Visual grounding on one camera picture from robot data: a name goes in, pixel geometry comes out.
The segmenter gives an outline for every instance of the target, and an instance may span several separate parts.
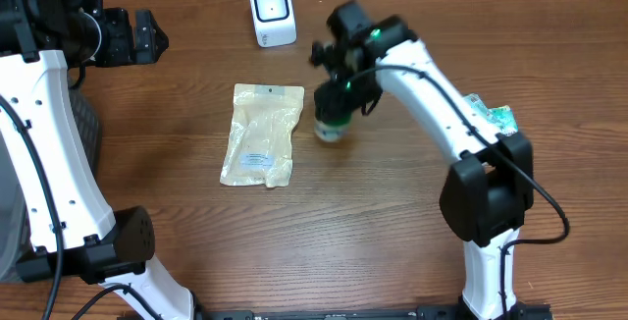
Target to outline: white arm segment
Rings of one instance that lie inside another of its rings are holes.
[[[384,59],[376,66],[404,65],[426,72],[438,82],[462,111],[469,122],[490,143],[497,142],[498,129],[464,101],[460,93],[436,67],[425,44],[421,40],[407,40],[391,48]],[[410,111],[414,119],[435,141],[441,149],[447,164],[460,160],[460,153],[468,150],[477,153],[485,146],[462,125],[441,94],[426,80],[420,80],[414,74],[398,70],[381,70],[377,73],[380,87],[394,95]]]
[[[467,104],[436,67],[421,40],[407,40],[391,48],[387,56],[379,60],[376,66],[381,65],[404,65],[426,72],[441,85],[485,140],[489,143],[497,142],[496,135],[499,130],[485,118],[477,115]],[[486,148],[475,136],[469,134],[469,130],[431,83],[419,79],[417,75],[399,70],[381,70],[376,74],[380,87],[403,103],[436,142],[447,164],[460,160],[460,154],[464,151],[477,153]],[[480,247],[473,241],[464,243],[467,280],[462,298],[480,320],[495,319],[503,312],[499,295],[499,248],[511,240],[516,240],[518,235],[519,230],[506,231],[493,238],[491,244],[486,247]],[[509,250],[510,254],[514,252],[513,249],[514,247]],[[505,289],[507,308],[510,309],[516,302],[512,291],[512,255],[506,256]]]
[[[68,66],[63,52],[40,51],[39,57],[39,61],[30,64],[24,62],[22,55],[0,58],[0,94],[24,122],[32,125],[28,133],[52,189],[59,221],[66,224],[65,248],[83,246],[83,237],[98,235],[103,239],[116,222],[82,149],[70,107]],[[48,252],[56,252],[41,183],[20,134],[5,113],[0,114],[0,131],[24,192],[30,242],[35,248],[45,246]]]
[[[471,312],[480,320],[497,319],[503,313],[501,308],[499,263],[501,248],[516,240],[519,230],[507,230],[491,239],[486,247],[480,247],[473,241],[464,243],[464,268],[467,281],[462,291],[462,299]],[[506,308],[510,309],[517,302],[512,290],[512,266],[514,246],[508,250],[505,267]]]
[[[153,256],[146,261],[146,271],[141,275],[128,273],[110,277],[100,286],[129,285],[143,297],[164,320],[191,320],[194,315],[192,293],[180,286],[168,273],[164,265]],[[124,299],[142,318],[152,316],[129,293],[114,291]]]

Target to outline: white label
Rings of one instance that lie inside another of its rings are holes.
[[[268,95],[285,95],[286,88],[282,85],[255,85],[255,94],[268,94]]]
[[[271,168],[274,163],[273,156],[266,154],[247,153],[240,158],[240,165],[247,169]]]

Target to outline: white device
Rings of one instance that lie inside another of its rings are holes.
[[[292,0],[250,0],[257,43],[261,47],[292,44],[296,23]]]

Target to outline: label on bag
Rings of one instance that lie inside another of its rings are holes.
[[[274,163],[275,158],[273,156],[260,153],[242,154],[240,159],[241,167],[246,169],[271,168]]]

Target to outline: small container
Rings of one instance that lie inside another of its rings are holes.
[[[338,142],[346,135],[350,124],[350,115],[332,123],[323,123],[317,120],[314,126],[314,133],[325,142]]]

